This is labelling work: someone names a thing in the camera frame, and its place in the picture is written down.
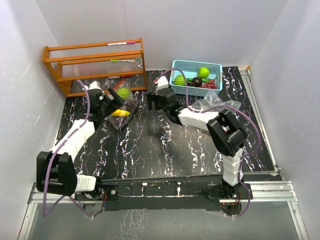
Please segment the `zip bag with grapes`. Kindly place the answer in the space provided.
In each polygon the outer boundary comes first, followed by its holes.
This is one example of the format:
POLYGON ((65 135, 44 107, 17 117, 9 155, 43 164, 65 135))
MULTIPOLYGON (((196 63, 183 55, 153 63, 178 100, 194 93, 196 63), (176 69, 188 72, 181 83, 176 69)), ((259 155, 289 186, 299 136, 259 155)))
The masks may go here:
POLYGON ((107 119, 116 130, 121 130, 133 117, 139 101, 134 98, 128 83, 122 79, 115 87, 115 92, 124 100, 123 106, 109 115, 107 119))

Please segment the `dark red fake fruit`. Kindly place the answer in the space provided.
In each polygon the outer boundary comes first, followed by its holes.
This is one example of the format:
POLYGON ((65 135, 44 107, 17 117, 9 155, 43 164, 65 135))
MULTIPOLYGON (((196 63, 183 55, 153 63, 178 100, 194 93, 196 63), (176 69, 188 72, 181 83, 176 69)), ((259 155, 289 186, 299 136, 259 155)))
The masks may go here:
POLYGON ((194 77, 192 79, 192 85, 196 88, 200 88, 203 84, 203 80, 200 77, 194 77))

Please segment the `green fake chili pepper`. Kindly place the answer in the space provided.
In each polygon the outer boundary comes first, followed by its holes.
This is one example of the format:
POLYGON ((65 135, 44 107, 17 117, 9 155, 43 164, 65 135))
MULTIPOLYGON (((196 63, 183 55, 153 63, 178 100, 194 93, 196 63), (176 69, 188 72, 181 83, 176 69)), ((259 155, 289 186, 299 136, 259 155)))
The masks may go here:
MULTIPOLYGON (((186 78, 186 80, 187 80, 188 82, 192 82, 192 81, 193 81, 193 78, 186 78)), ((203 83, 207 83, 207 82, 209 82, 209 81, 211 81, 211 80, 213 80, 213 79, 211 79, 211 78, 202 78, 202 82, 203 82, 203 83)))

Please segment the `light blue plastic basket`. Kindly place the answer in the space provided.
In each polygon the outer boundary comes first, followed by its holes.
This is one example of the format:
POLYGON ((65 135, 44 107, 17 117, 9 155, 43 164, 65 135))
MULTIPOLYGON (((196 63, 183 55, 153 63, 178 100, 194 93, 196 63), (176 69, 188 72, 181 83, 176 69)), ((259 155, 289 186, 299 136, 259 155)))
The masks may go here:
POLYGON ((204 97, 208 92, 216 92, 218 94, 223 89, 223 67, 221 64, 188 60, 174 60, 172 67, 182 70, 188 80, 198 77, 200 68, 208 69, 209 74, 206 79, 214 80, 215 88, 210 89, 189 86, 188 94, 190 96, 204 97))

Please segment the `zip bag red seal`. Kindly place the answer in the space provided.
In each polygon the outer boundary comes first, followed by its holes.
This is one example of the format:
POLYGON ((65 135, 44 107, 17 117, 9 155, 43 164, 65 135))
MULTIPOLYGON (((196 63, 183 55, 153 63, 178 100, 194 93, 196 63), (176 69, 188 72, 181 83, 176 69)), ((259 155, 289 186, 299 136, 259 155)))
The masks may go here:
POLYGON ((201 112, 221 112, 224 109, 239 110, 241 103, 235 100, 223 101, 215 91, 209 91, 202 99, 196 100, 191 108, 201 112))

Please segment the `green bumpy fake fruit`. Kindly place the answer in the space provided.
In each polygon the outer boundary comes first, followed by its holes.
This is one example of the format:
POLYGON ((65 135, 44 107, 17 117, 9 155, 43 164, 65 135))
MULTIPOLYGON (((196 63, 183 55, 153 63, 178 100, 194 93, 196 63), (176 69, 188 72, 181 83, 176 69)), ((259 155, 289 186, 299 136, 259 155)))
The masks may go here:
POLYGON ((199 78, 201 78, 201 79, 206 79, 206 78, 209 76, 209 74, 210 74, 210 71, 209 71, 208 68, 206 68, 206 67, 201 67, 201 68, 199 68, 199 70, 198 70, 197 76, 198 76, 199 78))

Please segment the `red fake grape bunch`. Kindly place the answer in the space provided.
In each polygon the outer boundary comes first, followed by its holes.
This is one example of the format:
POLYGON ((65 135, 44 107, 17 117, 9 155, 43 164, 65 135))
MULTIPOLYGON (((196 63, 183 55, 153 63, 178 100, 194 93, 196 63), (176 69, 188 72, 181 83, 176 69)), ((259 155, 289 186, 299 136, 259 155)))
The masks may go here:
POLYGON ((217 86, 216 86, 216 81, 214 79, 210 79, 209 81, 205 82, 202 86, 202 88, 205 88, 205 89, 216 89, 217 86))

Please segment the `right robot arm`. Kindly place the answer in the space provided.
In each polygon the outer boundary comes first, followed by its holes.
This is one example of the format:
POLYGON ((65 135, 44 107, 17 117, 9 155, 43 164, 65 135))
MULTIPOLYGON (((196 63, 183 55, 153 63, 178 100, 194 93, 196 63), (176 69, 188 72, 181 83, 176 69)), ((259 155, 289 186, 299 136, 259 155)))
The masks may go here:
POLYGON ((223 194, 233 199, 241 192, 243 173, 241 157, 247 134, 229 109, 197 113, 178 102, 166 87, 147 93, 148 107, 163 111, 177 125, 191 126, 209 132, 213 144, 223 159, 223 194))

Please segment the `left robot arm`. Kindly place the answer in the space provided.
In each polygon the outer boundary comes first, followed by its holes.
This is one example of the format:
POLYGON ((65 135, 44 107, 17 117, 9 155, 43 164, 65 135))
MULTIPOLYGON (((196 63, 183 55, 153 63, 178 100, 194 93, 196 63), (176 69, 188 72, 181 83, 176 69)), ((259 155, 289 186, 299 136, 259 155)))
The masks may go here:
POLYGON ((77 174, 74 161, 87 140, 105 118, 121 108, 125 101, 112 88, 105 93, 99 87, 87 90, 87 104, 75 116, 67 134, 49 151, 36 158, 36 188, 39 192, 71 196, 86 192, 93 200, 103 195, 102 185, 92 175, 77 174))

